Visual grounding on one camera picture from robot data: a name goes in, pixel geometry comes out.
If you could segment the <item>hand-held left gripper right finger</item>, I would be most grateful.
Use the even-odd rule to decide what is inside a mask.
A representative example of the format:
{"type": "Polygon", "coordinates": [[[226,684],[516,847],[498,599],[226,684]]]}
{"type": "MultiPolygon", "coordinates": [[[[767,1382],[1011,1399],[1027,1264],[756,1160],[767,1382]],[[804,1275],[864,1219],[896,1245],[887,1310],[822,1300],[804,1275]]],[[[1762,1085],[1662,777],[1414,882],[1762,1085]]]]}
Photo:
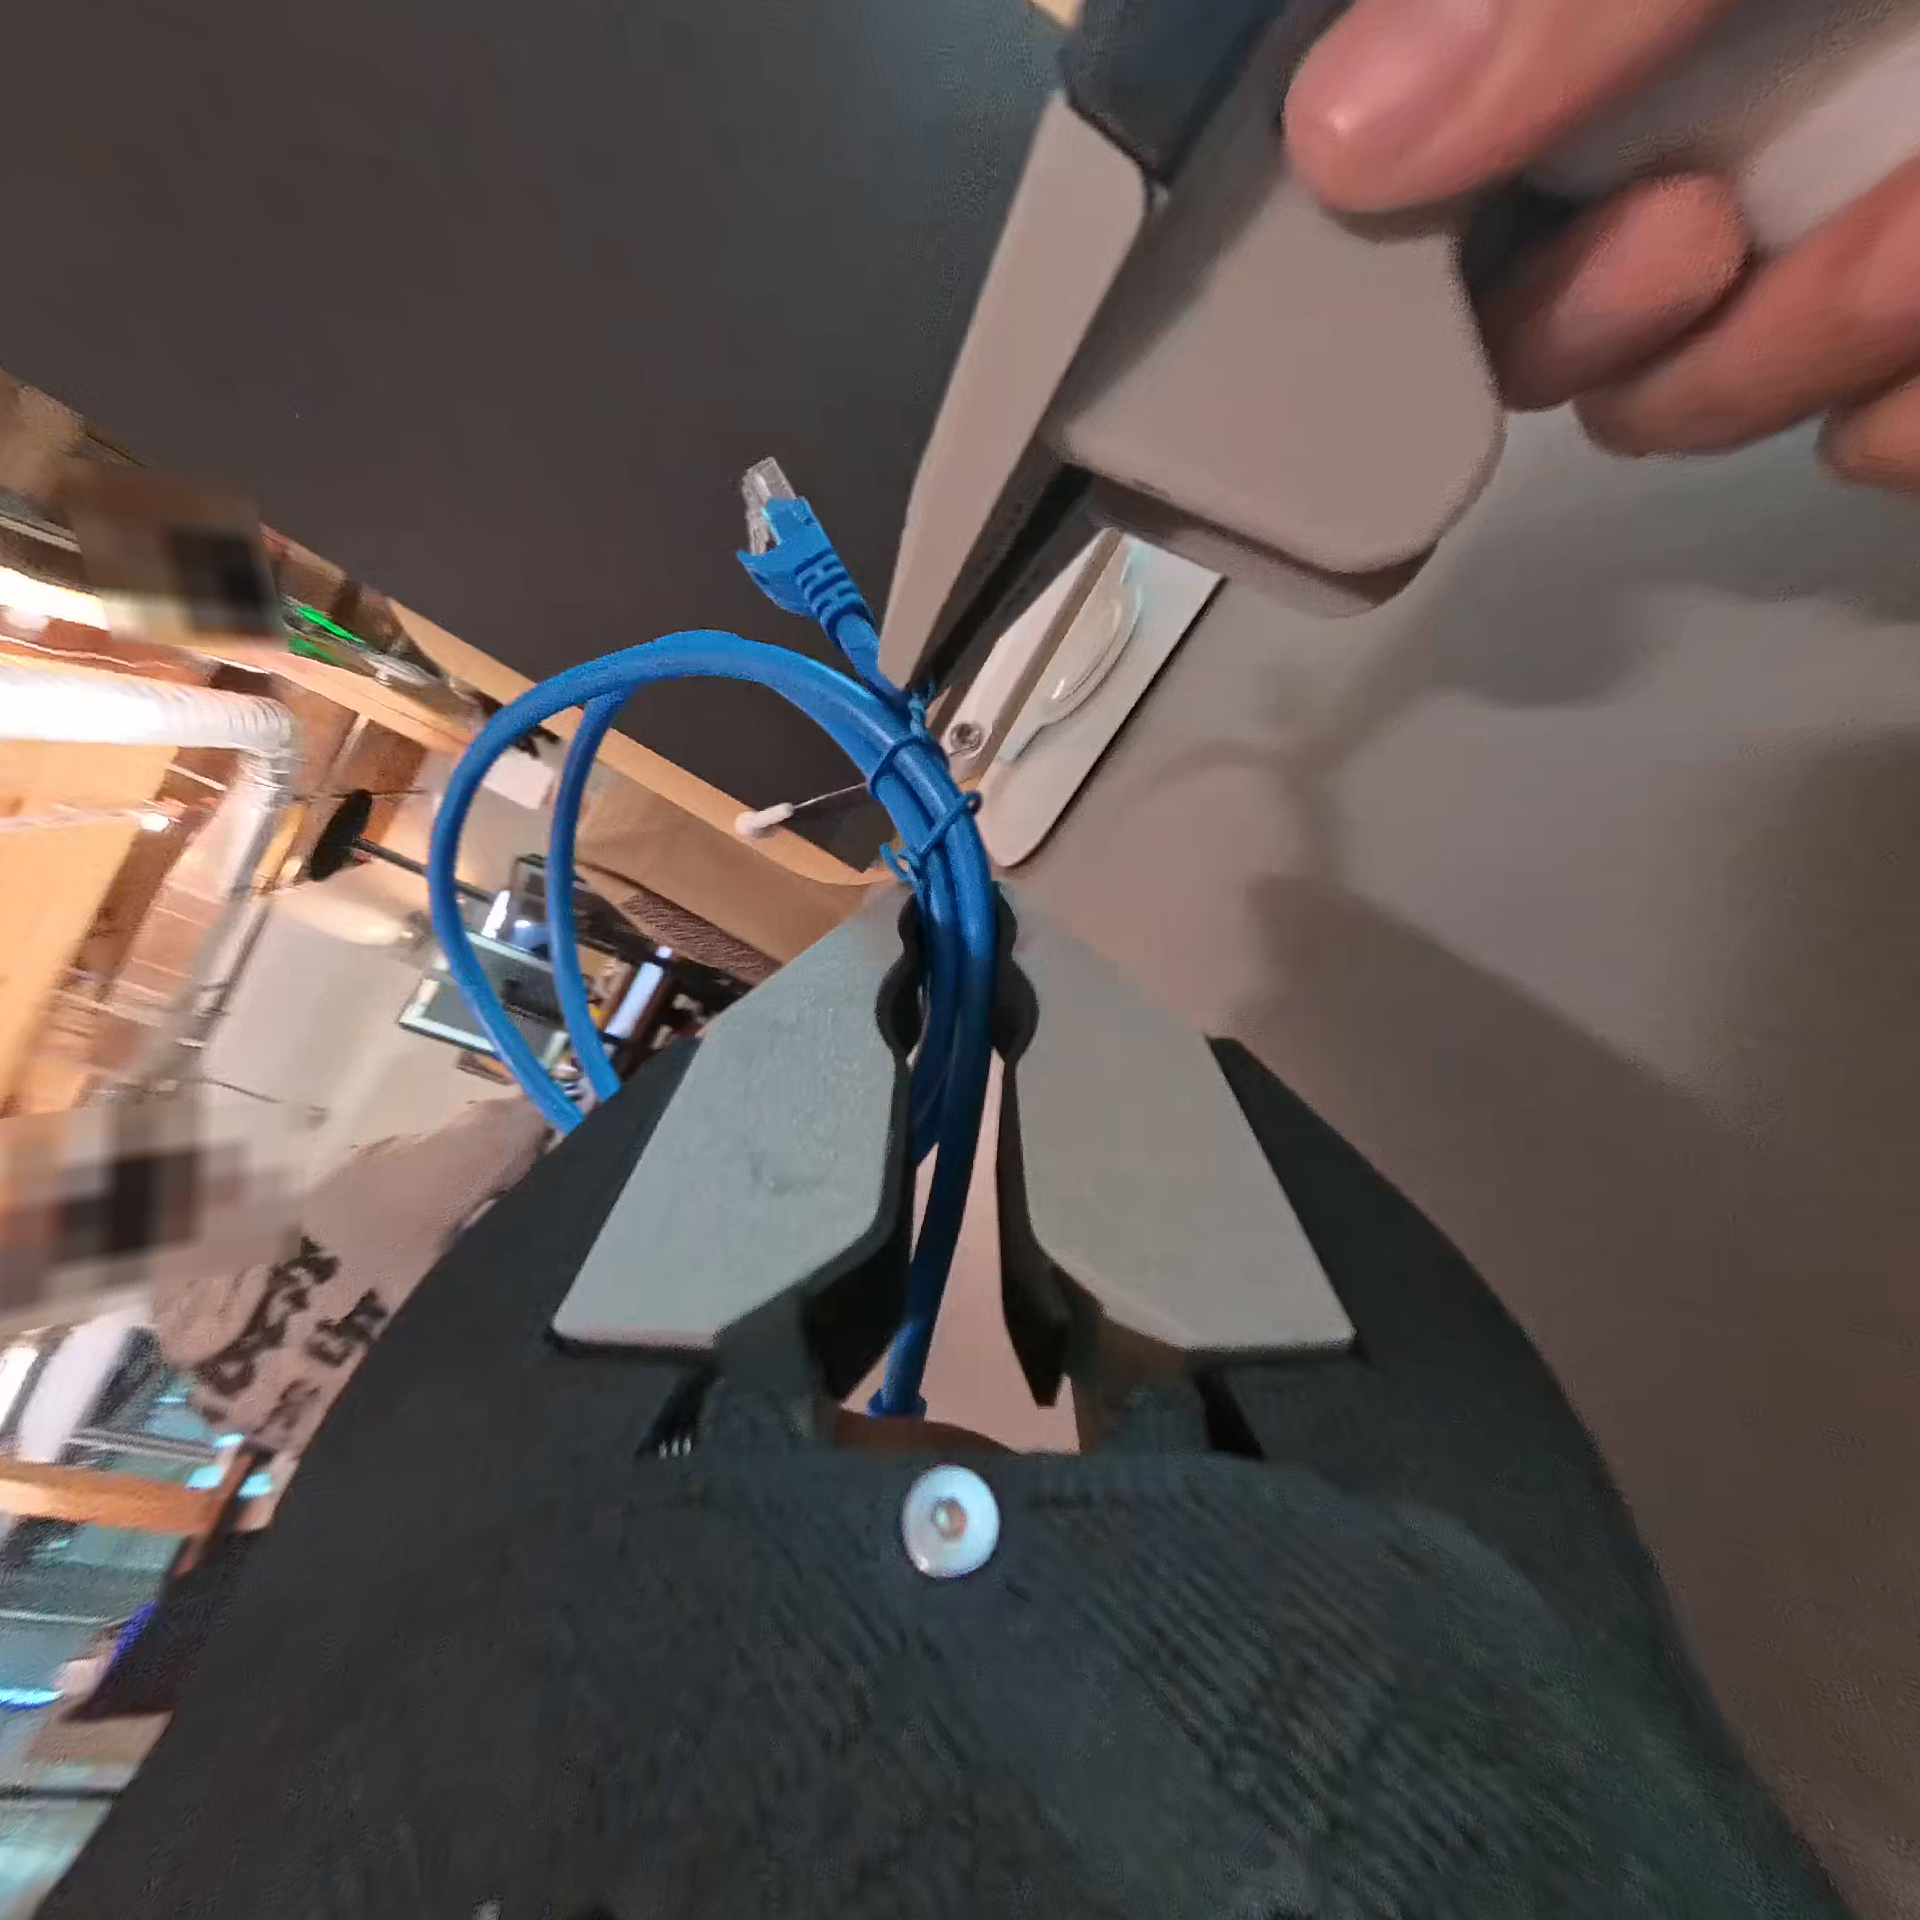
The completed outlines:
{"type": "Polygon", "coordinates": [[[1211,1037],[1033,906],[999,911],[995,1051],[999,1297],[1033,1402],[1356,1345],[1211,1037]]]}

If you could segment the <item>black board on white stand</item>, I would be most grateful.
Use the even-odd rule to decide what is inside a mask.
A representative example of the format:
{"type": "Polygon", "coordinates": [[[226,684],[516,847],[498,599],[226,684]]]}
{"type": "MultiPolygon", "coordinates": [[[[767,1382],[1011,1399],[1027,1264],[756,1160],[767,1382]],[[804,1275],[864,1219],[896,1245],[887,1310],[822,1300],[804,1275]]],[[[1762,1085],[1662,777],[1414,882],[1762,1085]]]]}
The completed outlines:
{"type": "Polygon", "coordinates": [[[6,372],[498,668],[885,604],[1060,29],[1035,6],[6,6],[6,372]]]}

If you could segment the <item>silver air duct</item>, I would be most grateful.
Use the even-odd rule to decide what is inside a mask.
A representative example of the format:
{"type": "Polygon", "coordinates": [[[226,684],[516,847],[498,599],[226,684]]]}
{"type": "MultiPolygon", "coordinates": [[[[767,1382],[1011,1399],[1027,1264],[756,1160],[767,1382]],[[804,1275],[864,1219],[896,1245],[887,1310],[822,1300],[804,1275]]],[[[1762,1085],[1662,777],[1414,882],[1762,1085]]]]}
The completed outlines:
{"type": "Polygon", "coordinates": [[[260,896],[260,866],[270,856],[303,771],[299,717],[281,702],[6,659],[0,736],[83,748],[237,751],[240,791],[260,795],[260,820],[244,856],[234,861],[230,896],[260,896]]]}

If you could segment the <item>person's right hand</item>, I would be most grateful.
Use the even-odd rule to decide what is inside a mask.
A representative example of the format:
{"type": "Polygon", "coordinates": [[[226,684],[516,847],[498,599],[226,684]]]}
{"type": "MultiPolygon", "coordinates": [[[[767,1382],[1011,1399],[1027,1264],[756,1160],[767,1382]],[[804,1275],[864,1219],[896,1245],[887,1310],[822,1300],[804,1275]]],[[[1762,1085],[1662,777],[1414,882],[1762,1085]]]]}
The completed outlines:
{"type": "MultiPolygon", "coordinates": [[[[1283,134],[1337,211],[1512,179],[1644,85],[1729,6],[1362,0],[1300,63],[1283,134]]],[[[1561,230],[1481,309],[1521,411],[1571,406],[1610,454],[1719,454],[1821,422],[1847,483],[1920,483],[1920,175],[1886,175],[1779,259],[1731,193],[1679,175],[1561,230]]]]}

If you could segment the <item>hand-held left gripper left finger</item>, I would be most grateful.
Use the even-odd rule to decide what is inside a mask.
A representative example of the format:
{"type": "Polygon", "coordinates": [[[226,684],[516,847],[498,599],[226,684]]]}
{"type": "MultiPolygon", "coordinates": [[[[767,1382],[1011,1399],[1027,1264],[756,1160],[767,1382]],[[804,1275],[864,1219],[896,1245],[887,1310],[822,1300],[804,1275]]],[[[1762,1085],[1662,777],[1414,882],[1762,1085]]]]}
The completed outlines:
{"type": "Polygon", "coordinates": [[[908,1275],[911,899],[865,899],[692,1044],[550,1340],[850,1399],[908,1275]]]}

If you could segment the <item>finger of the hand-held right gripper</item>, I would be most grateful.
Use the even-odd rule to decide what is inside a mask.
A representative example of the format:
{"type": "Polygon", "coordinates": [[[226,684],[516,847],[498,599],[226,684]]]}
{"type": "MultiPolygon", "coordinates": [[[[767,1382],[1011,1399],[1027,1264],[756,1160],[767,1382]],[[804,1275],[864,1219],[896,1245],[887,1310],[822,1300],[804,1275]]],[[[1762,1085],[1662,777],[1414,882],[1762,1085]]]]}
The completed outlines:
{"type": "Polygon", "coordinates": [[[1502,408],[1471,298],[1156,302],[1128,270],[1164,208],[1058,76],[903,504],[891,682],[970,684],[1097,533],[1368,611],[1485,491],[1502,408]]]}

